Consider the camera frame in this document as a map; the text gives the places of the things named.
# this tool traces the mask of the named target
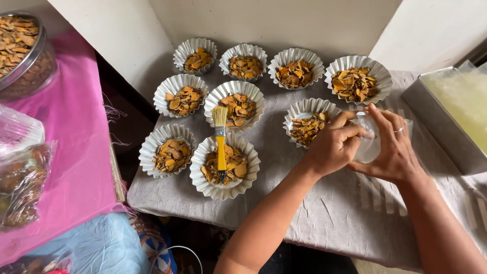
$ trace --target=table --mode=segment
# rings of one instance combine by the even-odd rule
[[[36,95],[6,104],[40,120],[46,142],[58,143],[37,204],[39,220],[0,233],[0,266],[100,214],[123,209],[115,197],[94,49],[76,31],[51,42],[58,64],[53,81]]]
[[[483,185],[486,193],[487,174],[460,175],[400,98],[402,91],[416,79],[415,75],[399,71],[391,71],[391,75],[393,92],[378,107],[414,121],[412,144],[422,166],[435,178],[450,209],[474,238],[481,252],[486,254],[487,214],[482,217],[481,211],[485,202],[472,190],[482,189]],[[204,75],[203,79],[210,90],[230,80],[223,76],[218,67]],[[148,176],[139,168],[127,195],[128,203],[141,212],[178,216],[234,230],[305,153],[303,148],[296,148],[294,143],[289,142],[282,128],[291,104],[304,98],[322,98],[329,99],[344,110],[357,109],[354,104],[347,104],[333,95],[323,79],[296,92],[279,88],[272,83],[268,74],[256,85],[266,99],[264,115],[254,128],[241,133],[254,144],[262,161],[252,188],[235,199],[212,200],[196,191],[189,178],[189,168],[179,175],[159,179]],[[200,143],[214,133],[213,128],[205,122],[203,112],[203,108],[200,108],[195,114],[181,119],[160,116],[155,128],[169,123],[183,124]],[[386,267],[421,270],[412,225],[397,187],[346,168],[316,183],[296,212],[284,240]]]

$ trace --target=yellow brush handle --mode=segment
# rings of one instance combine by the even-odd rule
[[[225,162],[225,136],[216,136],[216,142],[218,143],[218,170],[226,170]]]

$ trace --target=brush bristles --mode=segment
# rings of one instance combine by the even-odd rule
[[[228,109],[226,107],[217,106],[211,110],[213,121],[215,121],[216,127],[224,127],[226,125],[226,114]]]

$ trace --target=human arm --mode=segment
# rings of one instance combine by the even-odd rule
[[[370,164],[352,162],[349,167],[397,185],[409,212],[424,272],[487,274],[486,260],[419,165],[405,120],[373,104],[368,111],[380,130],[381,152]]]
[[[349,163],[360,145],[357,125],[345,126],[342,112],[313,140],[303,159],[245,218],[228,242],[215,274],[256,274],[282,242],[306,193],[323,176]]]

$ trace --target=white wall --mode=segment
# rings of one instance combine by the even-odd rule
[[[368,55],[401,0],[149,0],[173,44],[209,38],[219,55],[250,42],[268,61],[281,50],[303,47],[329,63]]]
[[[449,67],[487,37],[486,0],[403,0],[370,53],[389,70]]]
[[[0,0],[0,13],[26,10],[37,14],[49,38],[69,30],[71,25],[47,0]]]
[[[147,0],[49,0],[145,99],[173,74],[174,48]]]

